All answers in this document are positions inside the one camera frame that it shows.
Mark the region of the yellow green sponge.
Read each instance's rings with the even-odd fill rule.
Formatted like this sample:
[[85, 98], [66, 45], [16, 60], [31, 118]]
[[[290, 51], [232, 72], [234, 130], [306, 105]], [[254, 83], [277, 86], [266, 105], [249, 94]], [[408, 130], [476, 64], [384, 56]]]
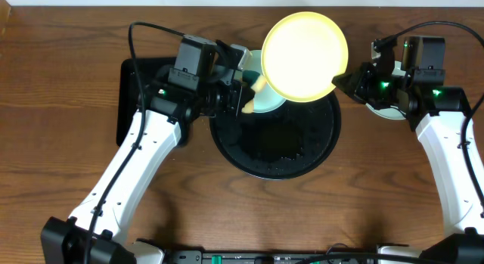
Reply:
[[242, 83], [245, 86], [244, 90], [247, 91], [247, 97], [250, 98], [250, 100], [247, 100], [242, 107], [241, 112], [253, 113], [255, 107], [255, 95], [264, 89], [267, 84], [267, 79], [259, 72], [246, 70], [242, 72]]

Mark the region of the yellow plate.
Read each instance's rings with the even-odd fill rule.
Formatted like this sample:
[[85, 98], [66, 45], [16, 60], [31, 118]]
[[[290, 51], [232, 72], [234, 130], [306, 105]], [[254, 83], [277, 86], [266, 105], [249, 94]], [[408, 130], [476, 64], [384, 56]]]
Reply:
[[335, 76], [346, 72], [346, 37], [329, 17], [311, 11], [286, 16], [265, 37], [263, 76], [288, 101], [306, 103], [329, 95]]

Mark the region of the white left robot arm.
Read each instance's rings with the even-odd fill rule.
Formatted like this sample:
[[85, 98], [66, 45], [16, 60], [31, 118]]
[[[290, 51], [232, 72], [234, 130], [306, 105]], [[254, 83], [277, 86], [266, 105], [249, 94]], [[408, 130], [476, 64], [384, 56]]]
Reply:
[[195, 36], [175, 57], [123, 62], [116, 155], [88, 196], [65, 220], [42, 229], [47, 263], [160, 263], [163, 251], [126, 244], [135, 211], [161, 163], [185, 144], [193, 121], [218, 113], [238, 115], [253, 91], [235, 78], [251, 52]]

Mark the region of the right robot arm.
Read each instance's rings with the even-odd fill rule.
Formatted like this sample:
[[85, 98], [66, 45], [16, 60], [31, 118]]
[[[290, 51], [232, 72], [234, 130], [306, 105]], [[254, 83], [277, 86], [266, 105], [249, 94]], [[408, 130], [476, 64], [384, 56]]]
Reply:
[[481, 263], [483, 163], [473, 134], [475, 110], [463, 89], [443, 84], [441, 68], [394, 62], [388, 73], [381, 73], [378, 67], [364, 63], [354, 73], [334, 77], [333, 84], [376, 115], [409, 122], [433, 171], [445, 233], [442, 241], [421, 252], [385, 245], [378, 254]]

